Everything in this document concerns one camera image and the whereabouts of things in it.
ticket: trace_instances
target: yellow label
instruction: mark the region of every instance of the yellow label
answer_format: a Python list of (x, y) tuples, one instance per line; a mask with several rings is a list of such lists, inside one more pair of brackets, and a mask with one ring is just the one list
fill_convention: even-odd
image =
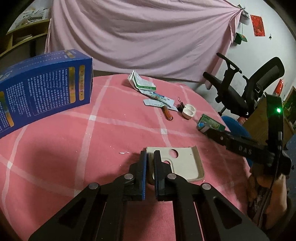
[(84, 100), (85, 65), (79, 66), (79, 100)]
[(70, 103), (76, 101), (75, 96), (75, 67), (69, 67), (69, 93), (70, 93)]
[(8, 109), (7, 104), (6, 104), (5, 95), (4, 95), (3, 91), (0, 92), (0, 103), (1, 103), (2, 108), (4, 110), (7, 122), (9, 123), (10, 127), (13, 127), (15, 124), (13, 123), (13, 120), (12, 120), (11, 115), (9, 113), (9, 109)]
[(69, 50), (65, 50), (65, 53), (66, 53), (70, 58), (75, 58), (75, 56), (74, 56)]

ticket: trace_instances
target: black cable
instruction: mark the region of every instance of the black cable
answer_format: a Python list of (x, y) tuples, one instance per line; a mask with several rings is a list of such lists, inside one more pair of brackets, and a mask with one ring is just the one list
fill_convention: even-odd
[(274, 182), (275, 182), (275, 180), (276, 180), (276, 176), (277, 176), (277, 172), (278, 172), (278, 168), (279, 168), (279, 159), (280, 159), (280, 157), (281, 157), (281, 152), (282, 152), (282, 149), (281, 149), (280, 151), (277, 152), (277, 156), (276, 156), (276, 172), (275, 172), (274, 177), (273, 177), (273, 179), (272, 179), (272, 182), (271, 182), (270, 188), (268, 189), (267, 194), (265, 195), (264, 202), (263, 202), (263, 205), (262, 205), (261, 210), (260, 210), (260, 215), (259, 215), (259, 218), (258, 218), (257, 226), (259, 226), (260, 220), (261, 220), (262, 215), (263, 215), (264, 207), (265, 207), (265, 205), (266, 205), (266, 203), (267, 203), (267, 199), (268, 199), (268, 197), (269, 197), (269, 195), (270, 195), (270, 192), (271, 192), (272, 187), (273, 187), (273, 185), (274, 185)]

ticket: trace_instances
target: pink tablecloth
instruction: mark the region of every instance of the pink tablecloth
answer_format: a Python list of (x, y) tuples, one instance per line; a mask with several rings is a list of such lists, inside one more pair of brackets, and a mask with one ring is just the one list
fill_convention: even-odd
[[(149, 78), (157, 92), (197, 108), (194, 119), (145, 106), (127, 75), (94, 78), (91, 103), (36, 121), (0, 139), (1, 209), (17, 234), (29, 236), (90, 182), (106, 184), (128, 171), (147, 146), (197, 145), (211, 183), (245, 212), (247, 163), (196, 129), (201, 114), (222, 122), (214, 109), (184, 85)], [(124, 240), (174, 240), (170, 202), (128, 203)]]

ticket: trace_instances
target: blue plastic chair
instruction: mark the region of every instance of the blue plastic chair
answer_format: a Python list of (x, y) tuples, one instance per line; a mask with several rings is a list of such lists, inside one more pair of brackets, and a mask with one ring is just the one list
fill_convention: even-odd
[[(252, 138), (249, 132), (235, 119), (229, 116), (222, 116), (222, 120), (227, 125), (231, 133), (234, 135), (240, 135), (248, 138)], [(247, 158), (247, 162), (251, 167), (253, 165), (253, 161)]]

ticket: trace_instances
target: circular hole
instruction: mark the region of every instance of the circular hole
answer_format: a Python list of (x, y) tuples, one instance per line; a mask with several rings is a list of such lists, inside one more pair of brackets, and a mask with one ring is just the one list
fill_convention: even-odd
[(195, 108), (193, 106), (191, 106), (191, 105), (188, 106), (188, 109), (191, 110), (191, 111), (195, 111)]
[(179, 156), (178, 152), (175, 149), (170, 149), (169, 154), (172, 158), (177, 158)]
[(166, 163), (166, 164), (169, 164), (169, 165), (170, 165), (170, 162), (169, 162), (169, 161), (164, 161), (164, 163)]
[(191, 110), (183, 110), (183, 112), (186, 114), (186, 115), (193, 115), (193, 112)]

